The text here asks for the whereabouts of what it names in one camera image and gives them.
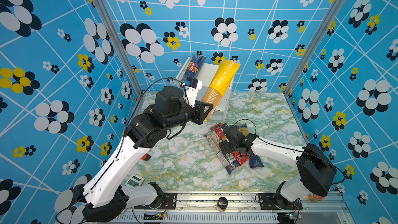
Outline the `red spaghetti bag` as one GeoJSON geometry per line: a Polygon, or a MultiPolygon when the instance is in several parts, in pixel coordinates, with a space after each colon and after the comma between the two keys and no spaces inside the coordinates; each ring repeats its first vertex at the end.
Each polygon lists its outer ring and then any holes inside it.
{"type": "Polygon", "coordinates": [[[210,130],[217,134],[218,138],[216,138],[216,142],[218,147],[233,167],[242,166],[249,160],[245,154],[240,154],[238,151],[233,150],[231,142],[229,142],[222,131],[221,123],[211,127],[210,130]]]}

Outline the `clear white-label spaghetti bag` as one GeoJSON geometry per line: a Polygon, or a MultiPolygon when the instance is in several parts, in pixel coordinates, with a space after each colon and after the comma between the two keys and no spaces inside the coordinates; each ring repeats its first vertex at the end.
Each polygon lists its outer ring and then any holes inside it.
{"type": "Polygon", "coordinates": [[[206,139],[216,157],[229,175],[232,174],[235,168],[240,167],[239,162],[233,154],[227,151],[226,145],[229,145],[228,141],[223,141],[214,130],[211,130],[206,134],[206,139]]]}

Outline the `blue Barilla spaghetti box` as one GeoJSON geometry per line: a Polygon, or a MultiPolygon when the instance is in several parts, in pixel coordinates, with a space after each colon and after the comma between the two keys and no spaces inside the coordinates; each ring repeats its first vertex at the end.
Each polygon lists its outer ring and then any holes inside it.
{"type": "Polygon", "coordinates": [[[197,79],[198,74],[206,61],[206,57],[204,55],[194,55],[188,63],[187,68],[185,69],[182,79],[182,82],[188,80],[188,78],[197,79]]]}

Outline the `yellow Pastatime spaghetti bag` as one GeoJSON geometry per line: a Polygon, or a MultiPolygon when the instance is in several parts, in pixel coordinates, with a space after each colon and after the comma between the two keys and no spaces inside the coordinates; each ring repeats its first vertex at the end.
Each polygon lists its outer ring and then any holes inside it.
{"type": "Polygon", "coordinates": [[[240,64],[232,60],[225,60],[218,66],[218,69],[202,98],[203,103],[211,103],[214,106],[205,121],[212,116],[221,102],[239,67],[240,64]]]}

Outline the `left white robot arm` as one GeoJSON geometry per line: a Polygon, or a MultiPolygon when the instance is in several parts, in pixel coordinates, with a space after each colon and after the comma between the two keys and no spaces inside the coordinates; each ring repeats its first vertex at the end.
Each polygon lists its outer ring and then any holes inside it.
{"type": "Polygon", "coordinates": [[[76,199],[86,203],[85,221],[107,223],[129,208],[159,206],[164,192],[156,183],[128,189],[121,185],[122,181],[158,141],[172,138],[172,128],[184,128],[189,122],[203,124],[213,107],[210,103],[189,99],[186,91],[178,87],[164,87],[158,92],[155,102],[127,125],[106,165],[87,184],[74,191],[76,199]]]}

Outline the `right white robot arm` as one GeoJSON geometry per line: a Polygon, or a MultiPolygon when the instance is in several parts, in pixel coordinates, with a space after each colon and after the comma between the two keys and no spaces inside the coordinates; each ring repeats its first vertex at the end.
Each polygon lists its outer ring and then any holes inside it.
{"type": "Polygon", "coordinates": [[[286,209],[306,195],[326,197],[333,184],[337,168],[318,146],[292,146],[263,139],[257,134],[242,134],[234,125],[222,125],[232,148],[249,158],[267,157],[285,163],[298,171],[298,176],[283,181],[273,195],[274,204],[286,209]]]}

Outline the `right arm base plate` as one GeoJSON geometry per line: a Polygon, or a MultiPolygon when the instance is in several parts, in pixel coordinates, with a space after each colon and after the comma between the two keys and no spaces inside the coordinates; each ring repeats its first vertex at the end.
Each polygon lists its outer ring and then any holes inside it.
{"type": "Polygon", "coordinates": [[[261,210],[298,211],[303,209],[299,198],[294,202],[289,202],[284,198],[275,198],[273,193],[256,194],[255,201],[259,203],[261,210]]]}

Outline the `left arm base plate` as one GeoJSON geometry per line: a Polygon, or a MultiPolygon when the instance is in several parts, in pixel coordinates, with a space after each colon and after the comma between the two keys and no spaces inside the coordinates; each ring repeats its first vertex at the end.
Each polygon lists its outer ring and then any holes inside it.
{"type": "Polygon", "coordinates": [[[165,210],[165,209],[176,209],[177,193],[166,192],[163,194],[162,199],[157,197],[155,201],[149,205],[139,205],[134,209],[151,209],[151,210],[165,210]]]}

